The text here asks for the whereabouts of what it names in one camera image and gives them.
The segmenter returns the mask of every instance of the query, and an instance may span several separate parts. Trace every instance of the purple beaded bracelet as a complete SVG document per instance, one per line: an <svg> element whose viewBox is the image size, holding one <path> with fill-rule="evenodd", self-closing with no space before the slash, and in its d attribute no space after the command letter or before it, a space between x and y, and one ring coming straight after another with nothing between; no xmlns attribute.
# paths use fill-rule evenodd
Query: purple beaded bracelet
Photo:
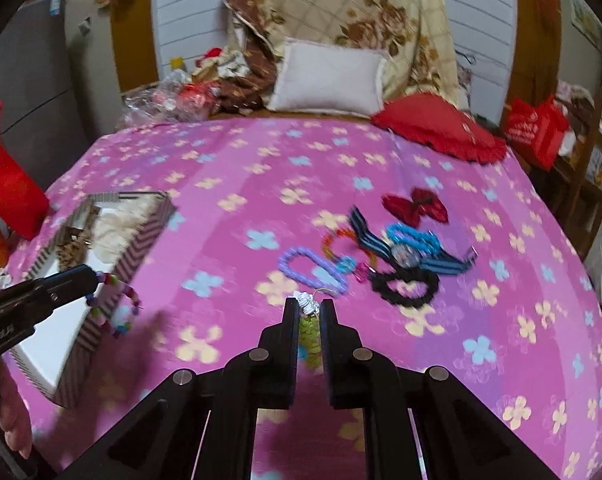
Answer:
<svg viewBox="0 0 602 480"><path fill-rule="evenodd" d="M321 280L313 280L308 276L304 276L303 274L290 269L289 261L295 256L306 256L307 258L310 258L317 266L321 267L330 276L332 276L337 284L333 285L332 283L324 283ZM288 249L285 253L281 254L279 257L279 270L287 277L315 290L318 288L324 288L328 290L335 289L338 294L345 294L345 292L348 290L347 280L344 278L342 273L337 270L334 264L328 260L324 260L321 256L318 256L310 249L306 249L305 247Z"/></svg>

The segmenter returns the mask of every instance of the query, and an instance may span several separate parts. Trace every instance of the metal screw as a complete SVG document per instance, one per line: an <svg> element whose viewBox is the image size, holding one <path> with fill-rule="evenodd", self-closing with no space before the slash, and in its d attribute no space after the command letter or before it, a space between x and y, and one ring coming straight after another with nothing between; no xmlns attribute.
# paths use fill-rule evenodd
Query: metal screw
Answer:
<svg viewBox="0 0 602 480"><path fill-rule="evenodd" d="M248 354L253 361L265 361L270 356L265 348L253 348Z"/></svg>
<svg viewBox="0 0 602 480"><path fill-rule="evenodd" d="M352 357L357 361L370 361L370 359L372 359L372 350L368 348L357 348L352 352Z"/></svg>
<svg viewBox="0 0 602 480"><path fill-rule="evenodd" d="M448 377L450 377L449 371L446 370L443 366L433 366L430 368L430 377L432 377L435 381L445 381Z"/></svg>
<svg viewBox="0 0 602 480"><path fill-rule="evenodd" d="M183 386L192 380L192 372L190 370L177 370L174 372L172 380L179 386Z"/></svg>

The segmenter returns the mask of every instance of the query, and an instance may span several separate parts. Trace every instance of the white pillowcase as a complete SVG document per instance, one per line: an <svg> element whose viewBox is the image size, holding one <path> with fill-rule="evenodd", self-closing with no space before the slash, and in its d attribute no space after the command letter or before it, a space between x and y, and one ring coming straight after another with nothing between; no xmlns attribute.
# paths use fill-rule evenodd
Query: white pillowcase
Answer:
<svg viewBox="0 0 602 480"><path fill-rule="evenodd" d="M287 38L268 110L370 117L383 108L385 62L379 50Z"/></svg>

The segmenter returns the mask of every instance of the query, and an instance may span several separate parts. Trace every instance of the pink bedsheet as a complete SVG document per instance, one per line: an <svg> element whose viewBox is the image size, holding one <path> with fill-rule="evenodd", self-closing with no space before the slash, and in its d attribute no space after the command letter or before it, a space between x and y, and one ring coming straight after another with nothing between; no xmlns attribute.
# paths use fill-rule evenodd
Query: pink bedsheet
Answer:
<svg viewBox="0 0 602 480"><path fill-rule="evenodd" d="M602 319L584 268L516 160L481 167L341 121L237 119L127 130L100 139L49 189L58 213L10 261L19 277L85 193L167 190L178 212L133 286L142 317L105 338L81 406L59 410L15 371L36 442L66 465L172 370L222 367L278 322L303 286L277 271L287 248L319 251L356 204L377 234L386 192L436 190L450 224L424 219L444 247L479 258L443 277L419 311L381 300L349 277L339 320L402 367L451 370L560 477L602 463ZM345 243L338 251L361 257ZM298 270L321 277L307 262ZM327 403L316 355L299 365L295 405L263 411L254 480L365 477L358 412Z"/></svg>

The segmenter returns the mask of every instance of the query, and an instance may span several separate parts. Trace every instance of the blue beaded bracelet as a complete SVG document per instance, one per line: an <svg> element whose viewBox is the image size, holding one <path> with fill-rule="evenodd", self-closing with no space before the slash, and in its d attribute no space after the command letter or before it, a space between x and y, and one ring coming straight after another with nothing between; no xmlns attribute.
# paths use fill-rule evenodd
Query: blue beaded bracelet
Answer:
<svg viewBox="0 0 602 480"><path fill-rule="evenodd" d="M324 269L332 278L334 278L336 284L324 283L321 280L312 279L305 276L295 270L292 270L289 265L289 261L295 256L305 256L312 260L317 266ZM308 288L319 289L324 288L328 290L335 290L338 294L345 294L348 290L348 282L345 277L340 273L337 268L331 262L324 260L321 256L313 253L310 249L305 247L296 247L288 249L285 253L279 257L279 270L283 272L287 277L307 286Z"/></svg>
<svg viewBox="0 0 602 480"><path fill-rule="evenodd" d="M395 244L405 244L428 256L436 256L441 253L441 243L437 235L432 232L417 231L417 229L401 223L389 225L385 232Z"/></svg>

